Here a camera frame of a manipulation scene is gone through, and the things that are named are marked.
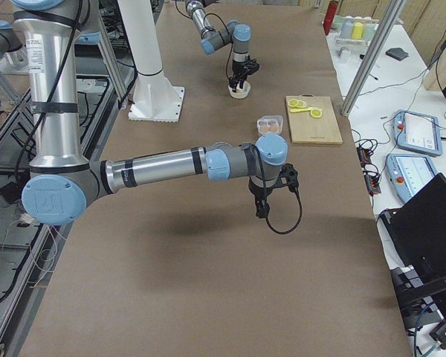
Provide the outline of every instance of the yellow cup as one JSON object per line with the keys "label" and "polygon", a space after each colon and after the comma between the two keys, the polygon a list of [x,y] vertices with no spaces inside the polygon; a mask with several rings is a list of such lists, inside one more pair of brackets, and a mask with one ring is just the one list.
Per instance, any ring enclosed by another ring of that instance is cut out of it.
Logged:
{"label": "yellow cup", "polygon": [[363,33],[363,24],[361,22],[354,23],[354,29],[352,31],[353,39],[361,39]]}

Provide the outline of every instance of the blue tablet device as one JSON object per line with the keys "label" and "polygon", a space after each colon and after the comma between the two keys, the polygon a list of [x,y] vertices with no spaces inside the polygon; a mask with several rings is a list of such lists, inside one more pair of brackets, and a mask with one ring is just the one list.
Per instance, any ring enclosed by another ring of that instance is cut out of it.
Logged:
{"label": "blue tablet device", "polygon": [[443,153],[437,117],[398,110],[393,118],[393,128],[400,148],[431,156]]}
{"label": "blue tablet device", "polygon": [[437,174],[428,155],[416,154],[387,155],[387,171],[403,203],[408,202]]}

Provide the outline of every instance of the cutting board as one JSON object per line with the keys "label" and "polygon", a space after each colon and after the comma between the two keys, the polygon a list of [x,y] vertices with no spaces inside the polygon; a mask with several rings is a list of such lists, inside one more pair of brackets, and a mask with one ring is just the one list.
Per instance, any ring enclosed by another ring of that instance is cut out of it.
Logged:
{"label": "cutting board", "polygon": [[[313,118],[309,112],[290,113],[287,102],[290,99],[301,99],[307,106],[322,108],[323,115],[319,119]],[[342,144],[339,126],[335,117],[330,97],[287,96],[286,110],[288,111],[291,141],[296,144]]]}

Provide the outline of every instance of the table surface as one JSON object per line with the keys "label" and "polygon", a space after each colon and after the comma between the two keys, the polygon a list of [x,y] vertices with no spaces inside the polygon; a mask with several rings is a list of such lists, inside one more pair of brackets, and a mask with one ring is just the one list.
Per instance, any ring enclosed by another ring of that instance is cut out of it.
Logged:
{"label": "table surface", "polygon": [[[186,87],[181,119],[121,112],[103,158],[255,141],[261,116],[287,120],[286,95],[341,107],[318,10],[209,10],[253,29],[261,69],[249,96],[229,97],[229,48],[203,55],[193,23],[165,4],[157,32],[166,75]],[[304,217],[288,236],[254,217],[246,178],[180,178],[95,202],[74,224],[21,356],[408,356],[349,122],[337,119],[344,144],[289,145]],[[282,136],[290,141],[287,125]],[[294,224],[293,195],[269,202],[275,226]]]}
{"label": "table surface", "polygon": [[[340,91],[342,92],[342,95],[345,95],[361,64],[358,54],[364,53],[366,49],[350,46],[349,50],[352,53],[348,60],[341,60],[337,55],[337,50],[341,45],[336,43],[335,37],[336,33],[330,33],[327,36],[327,43],[329,45],[334,68],[337,71]],[[403,61],[397,61],[385,55],[386,50],[397,47],[403,48],[410,55]],[[401,25],[395,25],[371,71],[371,74],[374,77],[377,77],[378,80],[369,77],[361,93],[373,91],[381,86],[403,83],[411,78],[421,75],[402,86],[379,89],[373,93],[359,97],[349,116],[352,128],[357,130],[362,138],[374,138],[380,142],[389,141],[387,144],[379,145],[375,150],[375,154],[372,156],[372,161],[380,170],[384,167],[385,157],[391,152],[415,153],[394,147],[395,138],[393,137],[391,123],[385,125],[388,133],[390,133],[390,140],[382,127],[383,122],[392,118],[399,109],[406,110],[411,104],[411,111],[434,115],[439,119],[439,125],[446,127],[445,97],[440,91],[426,91],[423,86],[420,87],[424,76],[423,72],[426,69],[426,65],[419,56],[418,51],[411,42],[406,31]],[[442,129],[441,133],[443,137],[446,136],[446,130]],[[354,133],[354,139],[359,139],[357,133]],[[432,161],[437,171],[446,176],[446,141],[442,142],[442,146],[443,155],[432,158]],[[373,212],[377,215],[386,208],[399,208],[403,205],[403,202],[396,196],[388,172],[385,170],[382,175],[381,194],[375,196],[373,202]],[[403,267],[403,263],[395,250],[390,236],[381,222],[378,223],[378,230],[390,268],[395,268],[397,266]],[[427,351],[433,345],[433,339],[429,337],[428,332],[431,331],[435,325],[436,324],[427,325],[426,328],[419,333],[417,345],[420,346],[421,350]],[[446,357],[446,350],[435,350],[432,356]]]}

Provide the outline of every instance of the yellow toy utensil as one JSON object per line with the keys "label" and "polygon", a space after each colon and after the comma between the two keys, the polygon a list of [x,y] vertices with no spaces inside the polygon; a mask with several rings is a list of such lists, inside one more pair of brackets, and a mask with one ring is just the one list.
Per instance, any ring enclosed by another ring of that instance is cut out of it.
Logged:
{"label": "yellow toy utensil", "polygon": [[321,108],[317,108],[315,106],[310,106],[308,108],[293,108],[293,109],[289,109],[289,111],[291,113],[309,112],[309,114],[313,118],[316,118],[316,119],[322,117],[322,109]]}
{"label": "yellow toy utensil", "polygon": [[307,107],[307,103],[304,100],[293,98],[293,99],[288,100],[288,107],[289,108],[305,108],[305,107]]}

